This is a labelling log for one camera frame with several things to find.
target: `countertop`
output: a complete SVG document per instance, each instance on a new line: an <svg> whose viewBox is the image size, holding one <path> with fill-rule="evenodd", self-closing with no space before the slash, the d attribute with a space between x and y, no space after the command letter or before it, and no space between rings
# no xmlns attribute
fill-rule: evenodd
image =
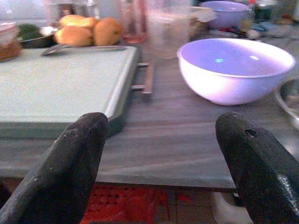
<svg viewBox="0 0 299 224"><path fill-rule="evenodd" d="M299 61L299 40L262 41L289 51ZM145 61L149 55L143 51ZM298 74L297 63L289 76ZM299 161L299 132L288 123L273 93L246 105L216 105L189 89L177 58L160 59L151 101L132 92L126 124L106 141L96 181L234 191L215 136L216 119L227 111L268 129ZM53 141L0 139L0 176L23 177Z"/></svg>

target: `stainless steel bowl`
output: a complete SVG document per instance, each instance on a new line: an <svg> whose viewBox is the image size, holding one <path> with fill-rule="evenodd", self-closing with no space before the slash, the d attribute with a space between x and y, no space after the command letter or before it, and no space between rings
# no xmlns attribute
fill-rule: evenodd
<svg viewBox="0 0 299 224"><path fill-rule="evenodd" d="M42 36L35 39L20 41L23 48L48 48L56 44L54 35Z"/></svg>
<svg viewBox="0 0 299 224"><path fill-rule="evenodd" d="M299 130L299 77L283 83L275 91L275 97L290 123Z"/></svg>

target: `floor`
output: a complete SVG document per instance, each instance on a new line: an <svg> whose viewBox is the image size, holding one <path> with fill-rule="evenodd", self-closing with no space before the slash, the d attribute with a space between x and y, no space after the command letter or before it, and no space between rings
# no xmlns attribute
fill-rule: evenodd
<svg viewBox="0 0 299 224"><path fill-rule="evenodd" d="M13 192L21 179L1 180ZM164 206L159 206L155 224L217 224L213 217L211 193L195 190L166 190L171 210L170 220Z"/></svg>

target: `red plastic crate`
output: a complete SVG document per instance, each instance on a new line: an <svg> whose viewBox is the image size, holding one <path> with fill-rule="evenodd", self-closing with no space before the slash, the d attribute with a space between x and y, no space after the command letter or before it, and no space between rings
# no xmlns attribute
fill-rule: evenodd
<svg viewBox="0 0 299 224"><path fill-rule="evenodd" d="M170 209L164 190L95 184L80 224L89 224L92 221L145 221L153 224L159 204L166 207L169 219Z"/></svg>

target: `cutting board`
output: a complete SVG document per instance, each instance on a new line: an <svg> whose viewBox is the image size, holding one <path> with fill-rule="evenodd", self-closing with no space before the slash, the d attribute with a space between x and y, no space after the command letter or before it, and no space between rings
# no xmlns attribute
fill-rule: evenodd
<svg viewBox="0 0 299 224"><path fill-rule="evenodd" d="M57 138L80 116L102 112L109 135L122 129L139 53L64 49L40 56L24 49L0 63L0 137Z"/></svg>

